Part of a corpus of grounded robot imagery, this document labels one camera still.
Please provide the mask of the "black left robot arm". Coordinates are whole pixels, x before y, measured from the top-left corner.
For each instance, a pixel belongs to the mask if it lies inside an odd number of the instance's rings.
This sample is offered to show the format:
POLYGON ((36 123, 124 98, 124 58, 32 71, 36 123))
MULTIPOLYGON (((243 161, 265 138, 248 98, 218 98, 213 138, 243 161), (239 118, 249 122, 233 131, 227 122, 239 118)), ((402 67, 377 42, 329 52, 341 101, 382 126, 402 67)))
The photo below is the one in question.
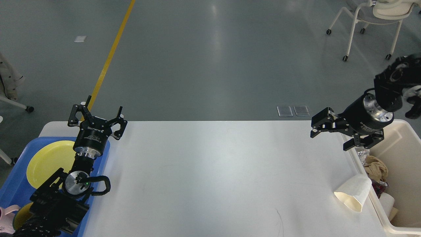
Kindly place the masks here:
POLYGON ((111 182, 105 175, 92 176, 95 160, 102 156, 110 137, 122 138, 128 124, 119 107, 115 118, 95 117, 88 109, 92 96, 85 103, 74 104, 68 118, 69 127, 78 127, 73 146, 75 160, 66 172, 58 168, 31 195, 31 216, 12 237, 57 237, 72 234, 89 211, 86 201, 91 196, 110 192, 111 182))

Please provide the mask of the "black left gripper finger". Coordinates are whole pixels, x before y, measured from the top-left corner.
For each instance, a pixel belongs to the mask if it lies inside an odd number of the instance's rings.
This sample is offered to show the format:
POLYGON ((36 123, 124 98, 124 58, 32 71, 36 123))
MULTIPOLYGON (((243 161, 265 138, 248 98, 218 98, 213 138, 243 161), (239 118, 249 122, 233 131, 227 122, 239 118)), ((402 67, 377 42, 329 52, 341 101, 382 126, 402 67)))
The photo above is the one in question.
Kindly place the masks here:
POLYGON ((122 138, 122 135, 124 134, 125 128, 128 124, 128 121, 125 120, 122 115, 122 109, 123 107, 120 106, 116 117, 112 118, 111 120, 105 120, 105 122, 100 126, 100 129, 107 137, 113 137, 115 140, 122 138), (116 125, 119 125, 120 128, 113 131, 112 127, 116 125))
POLYGON ((88 96, 85 103, 74 104, 68 118, 69 127, 102 127, 102 120, 92 116, 88 109, 92 96, 88 96))

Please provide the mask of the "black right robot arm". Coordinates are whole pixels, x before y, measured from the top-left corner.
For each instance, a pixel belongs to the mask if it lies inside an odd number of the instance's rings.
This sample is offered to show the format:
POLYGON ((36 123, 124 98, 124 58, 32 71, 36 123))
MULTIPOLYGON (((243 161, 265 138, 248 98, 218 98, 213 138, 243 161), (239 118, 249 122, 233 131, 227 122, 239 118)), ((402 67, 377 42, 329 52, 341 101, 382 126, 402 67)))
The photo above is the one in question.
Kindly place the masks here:
POLYGON ((326 107, 311 119, 310 137, 322 132, 339 132, 350 137, 343 150, 353 147, 370 149, 384 140, 384 128, 394 120, 394 112, 406 101, 411 109, 408 119, 420 117, 420 54, 396 58, 373 80, 373 88, 366 90, 342 113, 326 107))

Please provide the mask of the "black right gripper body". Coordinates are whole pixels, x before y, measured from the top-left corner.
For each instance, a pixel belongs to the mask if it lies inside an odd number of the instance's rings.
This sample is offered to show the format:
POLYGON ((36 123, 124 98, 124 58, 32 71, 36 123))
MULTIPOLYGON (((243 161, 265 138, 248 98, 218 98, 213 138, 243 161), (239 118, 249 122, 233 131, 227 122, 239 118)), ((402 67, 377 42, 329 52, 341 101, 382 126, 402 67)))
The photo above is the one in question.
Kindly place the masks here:
POLYGON ((341 113, 341 117, 353 134, 370 135, 391 124, 394 113, 381 108, 374 94, 364 93, 341 113))

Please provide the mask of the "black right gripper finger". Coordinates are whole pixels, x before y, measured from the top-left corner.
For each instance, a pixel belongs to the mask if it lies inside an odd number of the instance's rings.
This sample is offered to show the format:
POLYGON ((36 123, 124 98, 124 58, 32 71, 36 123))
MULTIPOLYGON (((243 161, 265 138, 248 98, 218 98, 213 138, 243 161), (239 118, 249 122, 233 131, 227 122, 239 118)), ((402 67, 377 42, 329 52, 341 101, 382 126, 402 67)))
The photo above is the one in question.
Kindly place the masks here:
POLYGON ((362 135, 361 133, 346 134, 352 137, 343 144, 343 150, 348 151, 353 147, 364 147, 370 149, 376 144, 384 140, 384 131, 379 130, 370 135, 362 135))
POLYGON ((316 137, 322 132, 339 132, 346 135, 349 135, 351 132, 349 123, 342 114, 334 113, 334 110, 330 107, 326 107, 312 117, 311 127, 311 138, 316 137))

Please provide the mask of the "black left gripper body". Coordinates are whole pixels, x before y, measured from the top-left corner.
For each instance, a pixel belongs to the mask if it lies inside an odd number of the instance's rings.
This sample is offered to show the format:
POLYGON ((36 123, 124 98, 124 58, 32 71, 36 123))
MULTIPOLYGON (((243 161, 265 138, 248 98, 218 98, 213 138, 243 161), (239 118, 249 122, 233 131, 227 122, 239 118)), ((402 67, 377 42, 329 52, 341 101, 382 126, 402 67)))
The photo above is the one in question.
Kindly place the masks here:
POLYGON ((111 135, 111 128, 100 125, 99 128, 79 124, 79 133, 75 140, 73 150, 78 156, 96 159, 104 153, 107 140, 111 135))

